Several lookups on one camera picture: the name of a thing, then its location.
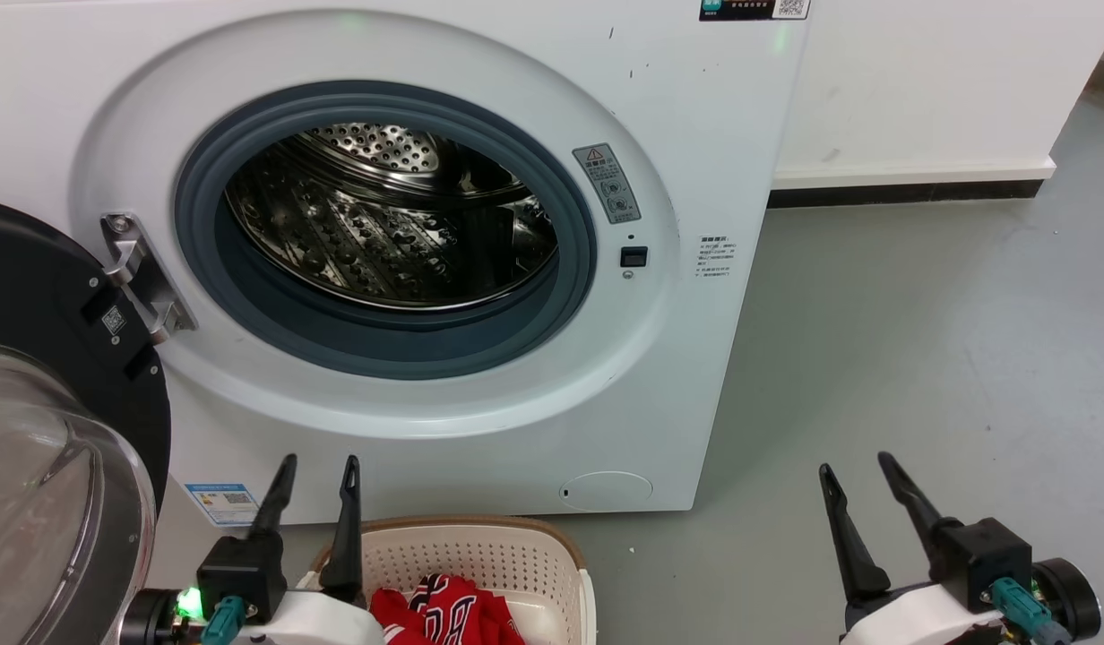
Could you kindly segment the white front-load washing machine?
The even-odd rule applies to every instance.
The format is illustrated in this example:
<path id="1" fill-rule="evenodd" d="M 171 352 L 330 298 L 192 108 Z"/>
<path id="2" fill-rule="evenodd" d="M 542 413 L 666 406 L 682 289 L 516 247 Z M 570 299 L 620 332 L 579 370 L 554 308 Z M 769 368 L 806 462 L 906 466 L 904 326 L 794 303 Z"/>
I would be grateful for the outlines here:
<path id="1" fill-rule="evenodd" d="M 699 21 L 701 0 L 0 0 L 0 204 L 104 253 L 132 212 L 197 319 L 168 364 L 171 480 L 323 524 L 348 454 L 368 518 L 577 512 L 592 472 L 651 482 L 641 512 L 691 509 L 815 6 L 804 21 Z M 176 188 L 197 140 L 274 91 L 395 82 L 503 116 L 565 165 L 598 262 L 554 339 L 479 373 L 327 370 L 234 322 L 185 264 Z M 643 219 L 612 225 L 573 150 L 609 144 Z M 728 278 L 693 277 L 728 236 Z M 622 246 L 650 249 L 620 268 Z"/>

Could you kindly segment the blue energy label sticker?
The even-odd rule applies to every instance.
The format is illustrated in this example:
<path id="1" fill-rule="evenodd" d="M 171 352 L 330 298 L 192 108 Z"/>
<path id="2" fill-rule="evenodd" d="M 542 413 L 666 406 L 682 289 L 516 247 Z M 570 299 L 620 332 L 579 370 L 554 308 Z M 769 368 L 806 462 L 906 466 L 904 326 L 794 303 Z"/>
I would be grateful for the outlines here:
<path id="1" fill-rule="evenodd" d="M 261 505 L 244 483 L 184 483 L 190 498 L 220 528 L 248 527 Z"/>

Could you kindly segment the round white filter cover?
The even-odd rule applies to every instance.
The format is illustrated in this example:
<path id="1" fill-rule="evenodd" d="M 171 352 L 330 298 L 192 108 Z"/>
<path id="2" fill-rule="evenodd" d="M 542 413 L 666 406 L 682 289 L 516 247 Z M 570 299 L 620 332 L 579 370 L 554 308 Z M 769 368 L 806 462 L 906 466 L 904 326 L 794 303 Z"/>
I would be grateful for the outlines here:
<path id="1" fill-rule="evenodd" d="M 592 472 L 567 480 L 558 498 L 578 512 L 638 512 L 652 495 L 652 484 L 630 472 Z"/>

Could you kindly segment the metal door hinge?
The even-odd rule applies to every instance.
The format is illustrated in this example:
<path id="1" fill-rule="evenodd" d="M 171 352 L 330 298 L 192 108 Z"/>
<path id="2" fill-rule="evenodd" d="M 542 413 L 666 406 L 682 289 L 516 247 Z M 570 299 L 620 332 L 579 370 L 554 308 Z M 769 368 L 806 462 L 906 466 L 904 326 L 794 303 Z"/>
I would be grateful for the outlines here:
<path id="1" fill-rule="evenodd" d="M 193 311 L 164 269 L 138 216 L 125 211 L 107 212 L 100 215 L 99 226 L 112 257 L 107 278 L 134 303 L 153 343 L 164 343 L 176 334 L 197 331 Z"/>

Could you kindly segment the grey warning sticker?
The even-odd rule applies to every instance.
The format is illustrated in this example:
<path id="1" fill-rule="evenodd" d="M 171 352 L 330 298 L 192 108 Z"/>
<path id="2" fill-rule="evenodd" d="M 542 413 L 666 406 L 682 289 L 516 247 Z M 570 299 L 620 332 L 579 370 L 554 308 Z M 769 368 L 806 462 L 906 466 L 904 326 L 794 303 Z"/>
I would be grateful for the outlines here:
<path id="1" fill-rule="evenodd" d="M 633 188 L 609 144 L 590 144 L 573 150 L 574 158 L 588 177 L 602 210 L 612 225 L 643 219 Z"/>

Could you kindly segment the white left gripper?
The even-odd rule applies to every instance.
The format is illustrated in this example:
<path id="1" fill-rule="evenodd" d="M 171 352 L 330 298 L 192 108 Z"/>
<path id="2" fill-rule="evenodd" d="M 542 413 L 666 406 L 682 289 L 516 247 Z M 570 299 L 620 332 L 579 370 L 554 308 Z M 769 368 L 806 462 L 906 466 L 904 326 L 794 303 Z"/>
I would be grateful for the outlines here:
<path id="1" fill-rule="evenodd" d="M 289 506 L 298 456 L 283 457 L 247 538 L 276 533 Z M 270 622 L 246 622 L 233 645 L 385 645 L 384 630 L 368 613 L 362 572 L 362 494 L 360 461 L 349 456 L 339 496 L 341 510 L 328 559 L 320 571 L 322 592 L 289 591 Z M 247 617 L 254 607 L 247 609 Z M 137 593 L 119 618 L 119 645 L 200 645 L 208 620 L 200 590 L 155 590 Z"/>

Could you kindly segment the black washer door with glass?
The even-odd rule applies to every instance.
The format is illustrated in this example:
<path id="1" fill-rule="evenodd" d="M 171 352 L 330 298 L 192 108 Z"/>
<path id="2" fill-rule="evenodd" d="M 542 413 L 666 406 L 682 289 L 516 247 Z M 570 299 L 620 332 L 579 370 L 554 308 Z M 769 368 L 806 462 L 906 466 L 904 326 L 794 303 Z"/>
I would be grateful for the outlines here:
<path id="1" fill-rule="evenodd" d="M 0 204 L 0 645 L 119 645 L 171 437 L 134 303 L 70 236 Z"/>

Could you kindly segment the cream perforated laundry basket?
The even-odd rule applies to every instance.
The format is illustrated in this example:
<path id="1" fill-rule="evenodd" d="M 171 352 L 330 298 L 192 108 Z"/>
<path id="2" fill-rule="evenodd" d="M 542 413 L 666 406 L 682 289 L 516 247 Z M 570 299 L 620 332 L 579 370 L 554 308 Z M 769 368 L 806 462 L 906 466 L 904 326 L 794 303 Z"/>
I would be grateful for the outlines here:
<path id="1" fill-rule="evenodd" d="M 363 592 L 412 595 L 433 574 L 505 598 L 526 645 L 596 645 L 596 598 L 577 546 L 552 524 L 513 517 L 408 517 L 362 528 Z"/>

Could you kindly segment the grey rubber door gasket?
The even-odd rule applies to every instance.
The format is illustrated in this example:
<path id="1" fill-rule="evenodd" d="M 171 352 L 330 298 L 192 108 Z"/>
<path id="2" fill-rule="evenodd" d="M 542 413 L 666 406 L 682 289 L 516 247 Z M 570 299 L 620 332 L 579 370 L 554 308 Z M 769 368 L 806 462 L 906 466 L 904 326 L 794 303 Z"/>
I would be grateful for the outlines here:
<path id="1" fill-rule="evenodd" d="M 373 309 L 278 269 L 231 216 L 225 186 L 270 144 L 346 121 L 418 128 L 505 165 L 544 205 L 556 260 L 507 297 L 443 311 Z M 261 341 L 327 370 L 402 381 L 470 376 L 530 355 L 576 317 L 598 262 L 592 209 L 543 142 L 486 107 L 395 82 L 315 82 L 225 115 L 187 156 L 176 188 L 176 234 L 208 297 Z"/>

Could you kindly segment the red and white garment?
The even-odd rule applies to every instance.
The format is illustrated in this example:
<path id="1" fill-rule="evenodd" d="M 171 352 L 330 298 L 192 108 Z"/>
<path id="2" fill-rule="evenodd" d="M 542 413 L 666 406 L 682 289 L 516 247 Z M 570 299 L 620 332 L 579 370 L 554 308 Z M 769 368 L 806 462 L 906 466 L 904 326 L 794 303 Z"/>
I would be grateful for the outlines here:
<path id="1" fill-rule="evenodd" d="M 385 645 L 526 645 L 505 598 L 465 577 L 424 577 L 408 596 L 376 590 L 368 611 Z"/>

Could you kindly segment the white instruction text label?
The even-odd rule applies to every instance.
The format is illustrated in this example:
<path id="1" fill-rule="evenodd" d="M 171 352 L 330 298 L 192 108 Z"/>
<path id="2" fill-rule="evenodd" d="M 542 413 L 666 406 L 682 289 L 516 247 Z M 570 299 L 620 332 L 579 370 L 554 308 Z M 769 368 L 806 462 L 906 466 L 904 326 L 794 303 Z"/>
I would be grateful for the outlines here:
<path id="1" fill-rule="evenodd" d="M 728 278 L 737 257 L 737 244 L 728 236 L 700 236 L 696 249 L 693 277 Z"/>

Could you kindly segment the black skirting strip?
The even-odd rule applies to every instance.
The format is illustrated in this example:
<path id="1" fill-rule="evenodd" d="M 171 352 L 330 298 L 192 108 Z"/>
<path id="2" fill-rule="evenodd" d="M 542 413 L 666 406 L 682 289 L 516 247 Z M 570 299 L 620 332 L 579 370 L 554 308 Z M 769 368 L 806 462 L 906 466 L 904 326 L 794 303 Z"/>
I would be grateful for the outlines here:
<path id="1" fill-rule="evenodd" d="M 1004 181 L 951 181 L 903 186 L 843 186 L 773 189 L 766 208 L 863 207 L 925 202 L 968 202 L 1034 199 L 1043 179 Z"/>

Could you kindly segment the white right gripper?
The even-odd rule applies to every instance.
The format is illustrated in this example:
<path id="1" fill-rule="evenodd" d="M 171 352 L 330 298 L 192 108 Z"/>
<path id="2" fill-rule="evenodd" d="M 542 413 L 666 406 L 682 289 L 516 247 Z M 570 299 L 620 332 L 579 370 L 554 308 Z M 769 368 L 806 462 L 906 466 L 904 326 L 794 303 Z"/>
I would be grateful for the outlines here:
<path id="1" fill-rule="evenodd" d="M 934 531 L 942 514 L 891 453 L 879 451 L 878 464 L 893 498 L 907 510 L 920 543 L 936 547 Z M 848 603 L 887 598 L 891 580 L 875 565 L 857 531 L 834 469 L 822 464 L 818 475 L 843 598 Z M 990 611 L 972 614 L 941 585 L 921 585 L 854 621 L 841 636 L 841 645 L 1080 645 L 1100 633 L 1100 598 L 1084 572 L 1065 559 L 1033 563 L 1031 586 L 1026 589 L 1053 615 L 1052 624 L 1034 636 L 1004 618 L 992 606 L 989 590 L 983 592 L 983 600 L 991 605 Z"/>

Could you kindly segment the stainless steel washing machine drum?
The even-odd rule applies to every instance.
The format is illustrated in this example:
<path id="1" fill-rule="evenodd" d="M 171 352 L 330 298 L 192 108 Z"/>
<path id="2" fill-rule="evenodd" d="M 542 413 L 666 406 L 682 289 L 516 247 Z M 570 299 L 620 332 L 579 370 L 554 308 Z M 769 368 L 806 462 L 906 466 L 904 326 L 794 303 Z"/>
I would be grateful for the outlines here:
<path id="1" fill-rule="evenodd" d="M 224 200 L 278 269 L 373 309 L 486 305 L 558 257 L 544 205 L 505 165 L 399 124 L 286 136 L 242 165 Z"/>

